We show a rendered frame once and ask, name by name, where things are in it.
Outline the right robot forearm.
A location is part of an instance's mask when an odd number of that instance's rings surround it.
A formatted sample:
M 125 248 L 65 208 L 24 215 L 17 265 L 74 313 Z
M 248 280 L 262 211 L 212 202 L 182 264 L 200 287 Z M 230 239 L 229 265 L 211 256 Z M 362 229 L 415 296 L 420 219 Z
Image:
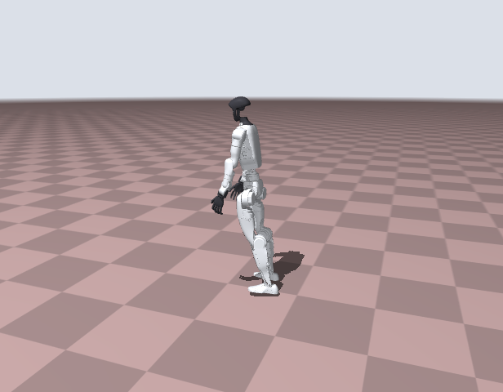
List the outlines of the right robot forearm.
M 242 183 L 243 183 L 245 180 L 247 180 L 247 178 L 246 178 L 246 176 L 247 176 L 246 172 L 247 172 L 247 171 L 250 171 L 250 170 L 244 170 L 244 171 L 243 171 L 242 178 L 241 178 L 240 182 L 242 182 Z

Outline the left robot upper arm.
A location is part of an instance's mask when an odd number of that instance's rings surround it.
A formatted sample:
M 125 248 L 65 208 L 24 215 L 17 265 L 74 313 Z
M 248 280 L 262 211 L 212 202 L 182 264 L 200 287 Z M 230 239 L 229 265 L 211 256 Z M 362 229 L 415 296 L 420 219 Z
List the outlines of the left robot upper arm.
M 234 129 L 232 133 L 232 144 L 231 144 L 231 160 L 233 161 L 233 169 L 238 165 L 239 156 L 241 154 L 241 148 L 243 142 L 246 140 L 247 130 L 244 128 Z

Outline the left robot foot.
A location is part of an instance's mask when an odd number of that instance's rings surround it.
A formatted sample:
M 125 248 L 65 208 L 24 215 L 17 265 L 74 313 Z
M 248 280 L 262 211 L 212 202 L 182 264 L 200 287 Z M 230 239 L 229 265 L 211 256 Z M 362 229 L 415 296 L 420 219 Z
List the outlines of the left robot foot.
M 266 284 L 267 285 L 267 284 Z M 270 285 L 269 285 L 270 286 Z M 265 283 L 248 287 L 249 292 L 278 294 L 278 286 L 271 283 L 271 287 L 266 287 Z

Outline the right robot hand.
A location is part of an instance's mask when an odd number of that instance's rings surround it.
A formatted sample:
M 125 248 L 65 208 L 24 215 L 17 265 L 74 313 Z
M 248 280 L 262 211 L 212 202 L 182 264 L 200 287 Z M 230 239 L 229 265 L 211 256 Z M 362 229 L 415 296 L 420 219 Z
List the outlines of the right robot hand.
M 231 194 L 230 198 L 232 198 L 232 196 L 233 196 L 233 194 L 234 194 L 234 191 L 235 191 L 234 198 L 235 198 L 235 196 L 236 196 L 236 193 L 237 193 L 237 192 L 238 192 L 238 194 L 239 194 L 240 192 L 241 192 L 241 193 L 243 192 L 243 183 L 242 183 L 242 182 L 240 182 L 241 178 L 242 178 L 242 176 L 240 176 L 240 178 L 239 178 L 239 180 L 238 180 L 238 183 L 236 183 L 236 185 L 234 185 L 233 187 L 231 187 L 231 188 L 229 189 L 229 192 L 230 192 L 230 191 L 234 188 L 234 190 L 233 190 L 233 192 L 232 192 L 232 194 Z M 237 194 L 237 196 L 238 196 L 238 194 Z M 234 198 L 233 198 L 233 200 L 234 200 Z M 237 201 L 237 198 L 236 198 L 236 201 Z

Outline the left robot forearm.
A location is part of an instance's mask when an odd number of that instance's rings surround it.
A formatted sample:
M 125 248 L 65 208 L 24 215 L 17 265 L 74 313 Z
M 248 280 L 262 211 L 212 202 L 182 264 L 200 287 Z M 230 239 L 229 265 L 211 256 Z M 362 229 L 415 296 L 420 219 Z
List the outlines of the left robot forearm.
M 225 160 L 225 175 L 219 189 L 219 194 L 224 196 L 225 191 L 229 190 L 232 187 L 234 174 L 235 172 L 233 171 L 233 161 L 228 158 Z

